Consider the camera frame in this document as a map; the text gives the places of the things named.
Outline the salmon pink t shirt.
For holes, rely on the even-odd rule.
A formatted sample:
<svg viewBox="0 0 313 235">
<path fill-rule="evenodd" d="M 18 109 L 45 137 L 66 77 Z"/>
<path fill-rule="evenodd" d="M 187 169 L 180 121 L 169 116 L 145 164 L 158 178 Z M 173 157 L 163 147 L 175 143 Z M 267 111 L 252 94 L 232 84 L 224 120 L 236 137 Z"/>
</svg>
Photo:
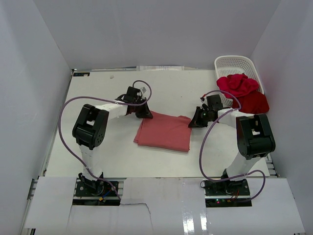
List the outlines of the salmon pink t shirt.
<svg viewBox="0 0 313 235">
<path fill-rule="evenodd" d="M 152 119 L 143 119 L 134 142 L 139 146 L 148 146 L 189 152 L 191 128 L 188 127 L 191 119 L 186 116 L 170 116 L 152 112 Z"/>
</svg>

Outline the red t shirt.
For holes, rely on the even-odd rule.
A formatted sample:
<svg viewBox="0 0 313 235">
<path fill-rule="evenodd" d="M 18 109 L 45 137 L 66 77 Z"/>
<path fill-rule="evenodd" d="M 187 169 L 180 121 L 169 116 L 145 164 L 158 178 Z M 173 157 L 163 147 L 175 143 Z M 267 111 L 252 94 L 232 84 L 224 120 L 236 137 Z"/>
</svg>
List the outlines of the red t shirt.
<svg viewBox="0 0 313 235">
<path fill-rule="evenodd" d="M 269 111 L 266 96 L 258 91 L 258 82 L 243 73 L 220 77 L 217 86 L 238 99 L 243 113 L 262 114 Z"/>
</svg>

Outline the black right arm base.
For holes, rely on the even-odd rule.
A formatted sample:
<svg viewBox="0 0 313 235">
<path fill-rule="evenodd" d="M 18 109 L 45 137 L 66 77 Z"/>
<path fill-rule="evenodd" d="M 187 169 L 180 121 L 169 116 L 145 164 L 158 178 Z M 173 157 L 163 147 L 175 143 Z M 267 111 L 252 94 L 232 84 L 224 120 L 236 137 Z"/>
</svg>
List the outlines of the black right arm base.
<svg viewBox="0 0 313 235">
<path fill-rule="evenodd" d="M 207 208 L 251 207 L 250 190 L 247 180 L 213 183 L 202 180 Z"/>
</svg>

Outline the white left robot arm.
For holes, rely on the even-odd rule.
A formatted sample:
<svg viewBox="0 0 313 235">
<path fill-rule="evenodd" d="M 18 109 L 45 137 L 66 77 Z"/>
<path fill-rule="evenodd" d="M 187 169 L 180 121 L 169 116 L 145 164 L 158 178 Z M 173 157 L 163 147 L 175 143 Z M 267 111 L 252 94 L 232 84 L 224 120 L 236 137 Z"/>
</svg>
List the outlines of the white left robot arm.
<svg viewBox="0 0 313 235">
<path fill-rule="evenodd" d="M 129 86 L 125 94 L 120 95 L 113 103 L 93 106 L 85 104 L 77 118 L 72 135 L 79 145 L 82 161 L 85 163 L 79 179 L 92 195 L 103 191 L 103 170 L 100 157 L 96 152 L 105 138 L 109 120 L 135 113 L 139 119 L 152 119 L 144 88 Z"/>
</svg>

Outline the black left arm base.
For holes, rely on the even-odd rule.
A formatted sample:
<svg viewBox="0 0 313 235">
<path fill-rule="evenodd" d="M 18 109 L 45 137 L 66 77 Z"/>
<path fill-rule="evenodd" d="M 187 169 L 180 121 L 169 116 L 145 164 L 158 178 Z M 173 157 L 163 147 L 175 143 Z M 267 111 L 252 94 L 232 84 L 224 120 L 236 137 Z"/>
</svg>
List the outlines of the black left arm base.
<svg viewBox="0 0 313 235">
<path fill-rule="evenodd" d="M 119 181 L 111 181 L 112 185 L 105 182 L 100 183 L 95 191 L 87 188 L 80 180 L 75 185 L 72 204 L 74 206 L 119 206 L 120 200 L 116 196 L 117 192 L 122 193 Z"/>
</svg>

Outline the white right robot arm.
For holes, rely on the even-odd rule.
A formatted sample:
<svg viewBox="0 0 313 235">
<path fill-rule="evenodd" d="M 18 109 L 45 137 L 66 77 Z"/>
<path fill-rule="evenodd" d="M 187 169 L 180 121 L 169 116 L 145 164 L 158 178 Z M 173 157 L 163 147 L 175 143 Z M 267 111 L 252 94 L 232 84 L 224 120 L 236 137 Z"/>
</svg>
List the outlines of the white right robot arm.
<svg viewBox="0 0 313 235">
<path fill-rule="evenodd" d="M 256 172 L 251 171 L 254 165 L 275 150 L 274 136 L 266 114 L 245 114 L 237 108 L 226 108 L 223 106 L 218 94 L 204 96 L 201 98 L 202 105 L 196 107 L 195 114 L 188 127 L 203 128 L 209 122 L 212 125 L 205 134 L 199 155 L 199 166 L 206 183 L 215 186 L 221 185 L 221 190 L 226 195 L 233 195 L 249 176 Z M 212 179 L 205 175 L 202 168 L 202 154 L 208 134 L 217 122 L 222 122 L 236 129 L 238 154 L 227 167 L 220 179 Z"/>
</svg>

